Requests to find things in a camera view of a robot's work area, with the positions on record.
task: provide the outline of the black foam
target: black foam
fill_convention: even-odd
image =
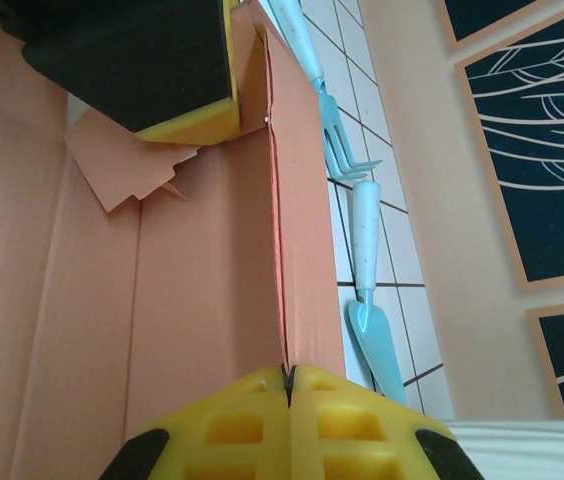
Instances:
[[[484,480],[455,440],[422,429],[415,433],[440,480]]]
[[[43,31],[25,60],[137,132],[231,97],[222,0],[128,0]]]
[[[168,442],[169,432],[161,428],[128,440],[100,480],[148,480]]]

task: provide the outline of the white handle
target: white handle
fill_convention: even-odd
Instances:
[[[355,288],[375,289],[380,223],[380,185],[370,180],[353,186],[353,259]]]
[[[284,39],[309,80],[313,82],[323,77],[324,72],[313,48],[311,35],[298,0],[269,0],[269,6],[280,25]]]

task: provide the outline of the yellow plastic block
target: yellow plastic block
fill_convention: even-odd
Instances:
[[[440,422],[311,366],[289,408],[284,382],[262,369],[150,425],[169,440],[148,480],[438,479],[416,432],[455,440]]]
[[[288,401],[280,367],[266,368],[161,418],[169,442],[150,480],[290,478]]]
[[[290,424],[293,480],[437,480],[415,432],[455,440],[440,422],[311,366],[296,369]]]

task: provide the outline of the cardboard box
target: cardboard box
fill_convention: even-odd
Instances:
[[[268,122],[184,162],[188,201],[156,187],[111,213],[65,148],[66,93],[0,31],[0,478],[97,478],[143,424],[262,366],[344,373],[317,98],[240,9]]]

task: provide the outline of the foam pad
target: foam pad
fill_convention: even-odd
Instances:
[[[223,0],[114,5],[40,33],[25,60],[135,133],[235,100]]]

